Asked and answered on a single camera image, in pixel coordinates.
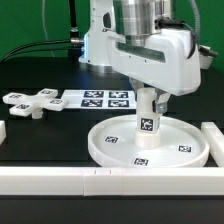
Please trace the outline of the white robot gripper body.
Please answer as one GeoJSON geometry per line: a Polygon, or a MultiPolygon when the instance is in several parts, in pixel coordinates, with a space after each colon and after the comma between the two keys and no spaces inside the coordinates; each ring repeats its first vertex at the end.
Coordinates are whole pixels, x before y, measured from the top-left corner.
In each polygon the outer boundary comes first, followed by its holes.
{"type": "Polygon", "coordinates": [[[146,38],[144,47],[130,46],[122,35],[110,33],[109,62],[121,74],[176,96],[192,93],[201,83],[198,50],[189,57],[191,33],[163,29],[146,38]]]}

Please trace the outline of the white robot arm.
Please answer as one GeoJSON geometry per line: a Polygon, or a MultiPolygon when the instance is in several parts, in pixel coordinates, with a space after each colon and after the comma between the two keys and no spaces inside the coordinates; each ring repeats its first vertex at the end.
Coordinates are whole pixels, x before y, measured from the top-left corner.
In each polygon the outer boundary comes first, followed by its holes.
{"type": "Polygon", "coordinates": [[[170,14],[167,0],[90,0],[80,64],[126,75],[135,88],[154,87],[155,110],[165,113],[170,96],[192,93],[201,82],[195,35],[170,14]]]}

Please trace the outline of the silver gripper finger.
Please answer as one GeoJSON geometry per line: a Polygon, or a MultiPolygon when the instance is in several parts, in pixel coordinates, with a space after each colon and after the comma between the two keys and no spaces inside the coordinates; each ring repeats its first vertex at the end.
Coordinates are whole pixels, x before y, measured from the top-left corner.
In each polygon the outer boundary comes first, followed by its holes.
{"type": "Polygon", "coordinates": [[[144,87],[144,83],[136,80],[134,78],[129,78],[129,83],[134,91],[134,94],[137,94],[138,90],[144,87]]]}
{"type": "Polygon", "coordinates": [[[156,93],[156,99],[153,104],[154,111],[158,114],[164,114],[167,112],[168,100],[171,94],[160,89],[156,89],[155,93],[156,93]]]}

